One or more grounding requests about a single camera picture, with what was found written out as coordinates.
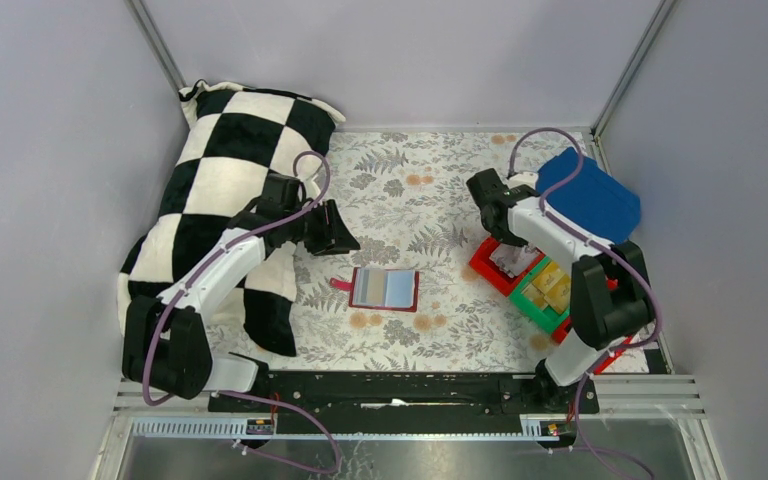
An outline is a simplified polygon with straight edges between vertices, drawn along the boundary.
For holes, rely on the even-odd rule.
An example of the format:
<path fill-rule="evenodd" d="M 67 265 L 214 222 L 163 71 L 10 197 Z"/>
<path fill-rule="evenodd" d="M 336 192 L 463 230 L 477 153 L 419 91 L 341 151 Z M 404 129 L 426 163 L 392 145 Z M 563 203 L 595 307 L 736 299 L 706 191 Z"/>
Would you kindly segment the red leather card holder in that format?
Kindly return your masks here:
<path fill-rule="evenodd" d="M 329 285 L 349 294 L 352 308 L 416 312 L 419 300 L 416 270 L 355 267 L 349 281 L 331 278 Z"/>

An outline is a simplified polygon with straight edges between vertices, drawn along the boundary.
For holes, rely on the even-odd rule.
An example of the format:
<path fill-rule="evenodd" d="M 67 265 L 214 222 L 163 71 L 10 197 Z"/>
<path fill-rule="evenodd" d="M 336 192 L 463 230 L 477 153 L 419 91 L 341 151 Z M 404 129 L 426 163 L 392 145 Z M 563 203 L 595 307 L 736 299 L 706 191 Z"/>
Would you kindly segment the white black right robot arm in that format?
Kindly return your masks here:
<path fill-rule="evenodd" d="M 568 387 L 624 338 L 655 320 L 643 252 L 635 243 L 608 243 L 558 212 L 534 189 L 508 187 L 494 169 L 476 173 L 466 186 L 492 238 L 536 247 L 571 279 L 571 331 L 538 367 L 539 376 Z"/>

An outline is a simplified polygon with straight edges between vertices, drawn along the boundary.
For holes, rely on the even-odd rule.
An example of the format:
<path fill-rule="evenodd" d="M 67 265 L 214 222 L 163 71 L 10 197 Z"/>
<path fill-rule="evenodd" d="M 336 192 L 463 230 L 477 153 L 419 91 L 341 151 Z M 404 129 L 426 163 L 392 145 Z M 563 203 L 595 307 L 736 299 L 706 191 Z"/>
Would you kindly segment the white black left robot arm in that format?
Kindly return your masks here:
<path fill-rule="evenodd" d="M 182 279 L 126 310 L 123 376 L 169 396 L 193 399 L 205 391 L 248 392 L 259 365 L 212 351 L 206 323 L 252 270 L 285 243 L 314 256 L 342 255 L 360 244 L 333 200 L 308 199 L 301 180 L 267 175 L 262 193 L 232 217 L 205 256 Z"/>

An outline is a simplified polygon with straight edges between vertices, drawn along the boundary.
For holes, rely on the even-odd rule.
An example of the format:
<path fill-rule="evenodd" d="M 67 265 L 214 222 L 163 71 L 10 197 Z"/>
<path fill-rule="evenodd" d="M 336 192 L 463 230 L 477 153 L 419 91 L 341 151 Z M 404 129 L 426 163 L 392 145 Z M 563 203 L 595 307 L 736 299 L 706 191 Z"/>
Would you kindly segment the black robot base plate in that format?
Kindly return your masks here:
<path fill-rule="evenodd" d="M 254 393 L 338 434 L 520 434 L 521 416 L 565 420 L 578 389 L 511 373 L 275 371 Z"/>

